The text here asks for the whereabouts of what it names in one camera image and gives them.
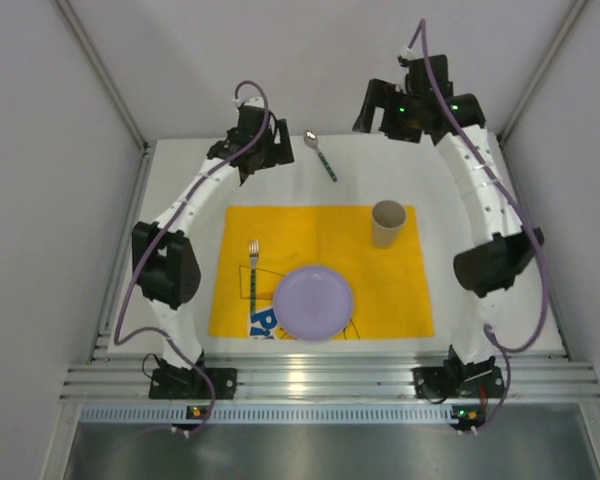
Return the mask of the metal spoon teal handle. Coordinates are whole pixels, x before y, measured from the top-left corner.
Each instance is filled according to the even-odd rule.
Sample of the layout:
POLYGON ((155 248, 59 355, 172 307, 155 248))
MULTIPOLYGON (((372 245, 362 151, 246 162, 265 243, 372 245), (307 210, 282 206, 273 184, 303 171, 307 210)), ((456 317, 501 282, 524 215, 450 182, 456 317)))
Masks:
POLYGON ((337 177, 336 173, 334 172, 334 170, 332 169, 331 165, 329 164, 329 161, 327 160, 327 158, 325 157, 325 155, 322 153, 322 151, 319 148, 319 141, 318 141, 317 135, 313 131, 311 131, 311 130, 306 130, 304 132, 303 138, 304 138, 305 144, 309 148, 311 148, 314 151, 314 153, 317 155, 317 157, 319 158, 319 160, 322 163, 323 167, 327 171, 327 173, 328 173, 329 177, 331 178, 331 180, 333 182, 337 182, 338 181, 338 177, 337 177))

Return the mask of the metal fork teal handle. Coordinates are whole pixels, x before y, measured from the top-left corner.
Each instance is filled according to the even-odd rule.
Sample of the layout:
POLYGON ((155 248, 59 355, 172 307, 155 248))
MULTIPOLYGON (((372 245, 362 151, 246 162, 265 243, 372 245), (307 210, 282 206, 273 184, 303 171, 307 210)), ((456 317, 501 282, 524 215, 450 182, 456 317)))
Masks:
POLYGON ((257 239, 249 242, 249 262, 250 262, 250 316, 256 313, 257 296, 257 265, 259 261, 259 241, 257 239))

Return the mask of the yellow pikachu cloth placemat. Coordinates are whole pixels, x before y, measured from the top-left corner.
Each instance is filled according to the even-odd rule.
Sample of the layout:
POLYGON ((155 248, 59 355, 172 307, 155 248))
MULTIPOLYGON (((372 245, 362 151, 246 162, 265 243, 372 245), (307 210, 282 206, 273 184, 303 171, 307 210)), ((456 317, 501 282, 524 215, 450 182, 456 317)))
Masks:
POLYGON ((414 207, 395 243, 373 246, 371 206, 232 206, 227 209, 209 334, 235 339, 291 339, 273 311, 279 281, 321 265, 341 273, 355 309, 337 341, 398 340, 435 334, 414 207), (250 316, 249 242, 259 241, 256 313, 250 316))

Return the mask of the beige paper cup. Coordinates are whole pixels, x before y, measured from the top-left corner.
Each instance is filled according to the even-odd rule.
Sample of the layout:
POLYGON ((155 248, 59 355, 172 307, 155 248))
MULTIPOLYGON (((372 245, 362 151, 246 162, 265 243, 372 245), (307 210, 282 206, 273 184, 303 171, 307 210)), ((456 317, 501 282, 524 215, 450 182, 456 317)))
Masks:
POLYGON ((371 238, 376 248, 391 247, 407 221, 406 208, 392 200, 382 200, 371 210, 371 238))

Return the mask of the purple plastic plate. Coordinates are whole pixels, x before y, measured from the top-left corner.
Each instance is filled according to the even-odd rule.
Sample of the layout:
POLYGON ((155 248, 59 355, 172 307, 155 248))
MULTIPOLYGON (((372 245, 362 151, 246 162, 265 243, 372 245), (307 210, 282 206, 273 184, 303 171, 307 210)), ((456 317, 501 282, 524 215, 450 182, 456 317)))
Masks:
POLYGON ((296 268, 276 286, 272 309, 293 338, 323 342, 339 335, 355 309, 354 293, 338 271, 321 265, 296 268))

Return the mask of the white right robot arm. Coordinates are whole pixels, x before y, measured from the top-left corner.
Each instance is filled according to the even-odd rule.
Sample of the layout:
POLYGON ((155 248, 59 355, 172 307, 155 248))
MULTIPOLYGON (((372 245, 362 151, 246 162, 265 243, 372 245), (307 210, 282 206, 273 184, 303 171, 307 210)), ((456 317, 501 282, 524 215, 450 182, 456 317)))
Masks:
POLYGON ((370 80, 353 129, 370 132, 380 112, 379 130, 392 140, 417 143, 429 136, 460 192, 473 242, 453 259, 454 275, 466 292, 459 324, 441 366, 415 370, 416 395, 432 403, 500 397, 503 377, 492 342, 499 311, 544 236, 539 228, 524 226, 503 194, 481 106, 472 94, 454 93, 446 56, 422 58, 406 47, 398 62, 406 71, 403 79, 370 80))

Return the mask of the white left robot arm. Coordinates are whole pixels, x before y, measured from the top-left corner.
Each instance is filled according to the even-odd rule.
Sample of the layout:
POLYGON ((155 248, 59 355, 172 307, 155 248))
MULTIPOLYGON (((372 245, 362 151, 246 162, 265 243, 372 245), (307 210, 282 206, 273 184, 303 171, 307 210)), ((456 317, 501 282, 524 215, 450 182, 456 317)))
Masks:
POLYGON ((162 368, 189 374, 200 365, 192 299, 202 272, 192 232, 201 229, 245 181, 260 170, 294 162, 284 119, 268 109, 264 97, 238 104, 238 119, 213 144, 184 191, 155 220, 132 229, 132 284, 139 287, 163 337, 162 368))

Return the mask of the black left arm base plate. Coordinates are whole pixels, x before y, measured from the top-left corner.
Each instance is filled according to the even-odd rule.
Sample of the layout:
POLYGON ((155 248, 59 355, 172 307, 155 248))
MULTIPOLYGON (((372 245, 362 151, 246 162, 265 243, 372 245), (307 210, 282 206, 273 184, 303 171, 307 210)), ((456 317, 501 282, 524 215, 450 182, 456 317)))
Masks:
MULTIPOLYGON (((231 400, 237 388, 234 368, 206 368, 217 400, 231 400)), ((211 389, 194 370, 156 368, 152 372, 148 396, 152 400, 210 400, 211 389)))

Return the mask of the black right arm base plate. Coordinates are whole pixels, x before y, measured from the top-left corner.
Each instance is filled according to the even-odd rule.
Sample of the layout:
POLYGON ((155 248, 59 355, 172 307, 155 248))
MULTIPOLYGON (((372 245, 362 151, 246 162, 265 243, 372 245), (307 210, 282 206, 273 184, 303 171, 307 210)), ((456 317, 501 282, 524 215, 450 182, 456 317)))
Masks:
POLYGON ((432 402, 443 399, 500 398, 505 382, 499 367, 452 375, 443 367, 419 367, 412 371, 416 397, 432 402))

